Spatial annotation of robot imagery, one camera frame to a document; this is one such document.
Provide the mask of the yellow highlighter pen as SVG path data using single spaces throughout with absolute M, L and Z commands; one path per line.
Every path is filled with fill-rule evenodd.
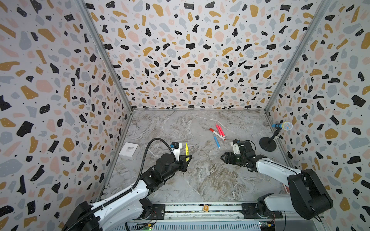
M 187 156 L 187 158 L 186 158 L 186 162 L 188 162 L 189 161 L 189 148 L 188 148 L 188 143 L 186 143 L 186 156 Z

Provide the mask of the blue highlighter pen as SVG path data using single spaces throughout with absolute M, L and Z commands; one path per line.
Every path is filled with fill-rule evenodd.
M 221 148 L 221 146 L 220 146 L 220 144 L 219 144 L 218 139 L 217 139 L 217 137 L 216 137 L 216 136 L 214 136 L 214 140 L 215 140 L 215 143 L 216 143 L 216 145 L 217 145 L 217 148 L 218 148 L 218 149 L 220 149 L 220 148 Z

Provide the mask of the white red-tipped marker pen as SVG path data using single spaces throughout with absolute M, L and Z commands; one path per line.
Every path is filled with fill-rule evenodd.
M 213 130 L 212 128 L 209 129 L 214 135 L 216 135 L 217 137 L 219 137 L 220 139 L 224 140 L 225 141 L 225 137 L 223 137 L 221 134 L 219 134 L 218 132 L 216 132 L 215 130 Z

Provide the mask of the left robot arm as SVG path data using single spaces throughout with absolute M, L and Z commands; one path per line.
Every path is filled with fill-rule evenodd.
M 82 202 L 62 228 L 64 231 L 109 231 L 130 220 L 148 217 L 152 203 L 147 198 L 172 178 L 176 172 L 186 172 L 192 155 L 163 154 L 156 165 L 142 173 L 139 182 L 119 193 L 89 204 Z

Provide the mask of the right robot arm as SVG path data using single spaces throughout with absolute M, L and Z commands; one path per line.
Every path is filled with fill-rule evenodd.
M 268 218 L 274 212 L 295 212 L 310 220 L 333 208 L 333 200 L 314 170 L 290 168 L 264 155 L 256 155 L 251 141 L 234 140 L 231 146 L 233 152 L 221 156 L 224 163 L 270 176 L 289 189 L 286 194 L 268 193 L 259 197 L 250 214 Z

